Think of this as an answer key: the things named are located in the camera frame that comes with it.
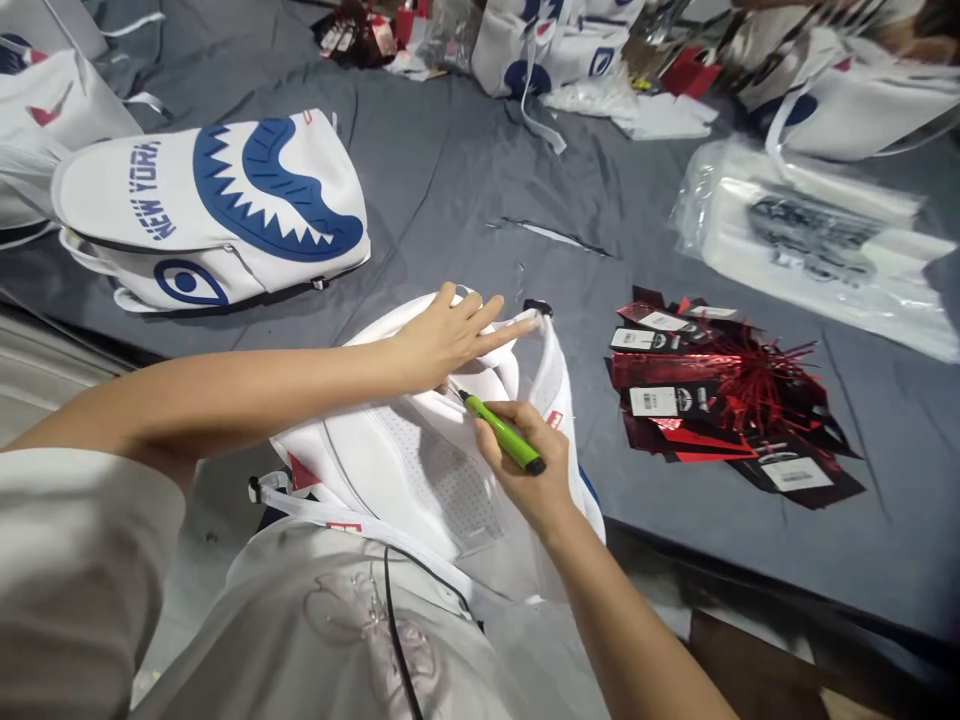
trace hand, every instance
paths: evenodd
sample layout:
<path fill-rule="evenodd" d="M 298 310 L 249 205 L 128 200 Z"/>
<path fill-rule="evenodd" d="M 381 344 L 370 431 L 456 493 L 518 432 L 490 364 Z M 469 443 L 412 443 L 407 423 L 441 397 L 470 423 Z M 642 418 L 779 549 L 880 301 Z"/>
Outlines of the hand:
<path fill-rule="evenodd" d="M 456 294 L 456 285 L 444 283 L 430 307 L 387 341 L 392 345 L 392 364 L 401 374 L 401 392 L 438 387 L 458 368 L 523 337 L 539 324 L 536 318 L 528 318 L 480 335 L 500 314 L 503 297 L 496 295 L 484 305 L 477 293 L 470 293 L 450 307 Z"/>
<path fill-rule="evenodd" d="M 529 403 L 489 402 L 485 405 L 513 423 L 524 440 L 540 453 L 547 469 L 537 476 L 528 475 L 500 448 L 493 428 L 477 418 L 477 446 L 483 459 L 493 468 L 513 504 L 541 538 L 545 539 L 555 530 L 562 531 L 568 519 L 580 515 L 570 497 L 570 441 L 567 436 L 547 425 Z"/>

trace gray tablecloth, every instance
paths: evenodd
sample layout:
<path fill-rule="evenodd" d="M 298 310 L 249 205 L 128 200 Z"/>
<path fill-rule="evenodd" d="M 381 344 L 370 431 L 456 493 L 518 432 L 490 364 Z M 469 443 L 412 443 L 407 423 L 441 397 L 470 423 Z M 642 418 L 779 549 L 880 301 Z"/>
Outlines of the gray tablecloth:
<path fill-rule="evenodd" d="M 47 238 L 0 259 L 0 283 L 24 302 L 169 357 L 333 345 L 447 279 L 502 293 L 510 310 L 545 299 L 569 364 L 581 463 L 607 516 L 895 625 L 960 638 L 960 369 L 676 253 L 668 216 L 697 143 L 631 143 L 606 121 L 561 116 L 569 149 L 557 157 L 516 122 L 515 103 L 485 97 L 470 80 L 415 84 L 318 60 L 303 23 L 315 11 L 279 0 L 89 4 L 103 27 L 157 6 L 168 15 L 162 30 L 122 40 L 129 59 L 104 70 L 121 92 L 145 87 L 176 117 L 165 125 L 140 114 L 147 130 L 336 111 L 366 196 L 373 257 L 323 292 L 297 289 L 222 314 L 142 317 L 117 308 L 107 280 Z M 957 159 L 943 140 L 866 167 L 930 196 L 943 230 L 960 237 Z M 577 235 L 610 257 L 488 227 L 504 216 Z M 955 265 L 939 270 L 950 303 L 960 291 Z M 667 465 L 630 450 L 603 358 L 634 283 L 740 308 L 784 346 L 818 340 L 813 362 L 865 458 L 846 466 L 867 492 L 811 512 L 723 464 Z"/>

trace clear plastic packaging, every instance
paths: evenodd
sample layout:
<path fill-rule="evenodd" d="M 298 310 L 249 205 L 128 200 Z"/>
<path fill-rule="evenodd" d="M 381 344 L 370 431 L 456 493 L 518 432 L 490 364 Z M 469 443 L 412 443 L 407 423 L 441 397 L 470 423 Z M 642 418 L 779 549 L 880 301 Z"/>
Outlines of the clear plastic packaging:
<path fill-rule="evenodd" d="M 678 250 L 721 275 L 960 363 L 960 341 L 924 273 L 956 245 L 915 230 L 922 206 L 826 163 L 778 167 L 734 137 L 694 154 L 673 217 Z"/>
<path fill-rule="evenodd" d="M 480 32 L 483 10 L 473 0 L 436 0 L 416 55 L 428 68 L 470 74 L 470 58 Z"/>

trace red box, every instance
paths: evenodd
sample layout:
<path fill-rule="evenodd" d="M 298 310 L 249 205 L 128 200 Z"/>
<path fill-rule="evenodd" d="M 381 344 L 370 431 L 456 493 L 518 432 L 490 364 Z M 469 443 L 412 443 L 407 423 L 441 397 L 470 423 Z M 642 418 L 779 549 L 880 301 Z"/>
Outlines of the red box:
<path fill-rule="evenodd" d="M 684 48 L 660 78 L 663 88 L 674 95 L 687 95 L 695 100 L 703 97 L 720 74 L 720 66 L 716 63 L 703 64 L 700 59 L 703 54 L 698 47 Z"/>

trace white shirt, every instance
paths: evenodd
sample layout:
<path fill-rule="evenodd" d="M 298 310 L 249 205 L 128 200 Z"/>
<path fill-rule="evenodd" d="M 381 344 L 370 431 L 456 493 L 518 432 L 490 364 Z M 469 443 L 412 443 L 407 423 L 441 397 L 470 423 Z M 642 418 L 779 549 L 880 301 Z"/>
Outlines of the white shirt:
<path fill-rule="evenodd" d="M 126 714 L 183 516 L 176 485 L 131 460 L 0 453 L 0 716 Z M 408 717 L 384 570 L 379 543 L 276 523 L 132 717 Z M 395 554 L 390 587 L 425 717 L 526 716 L 454 593 Z"/>

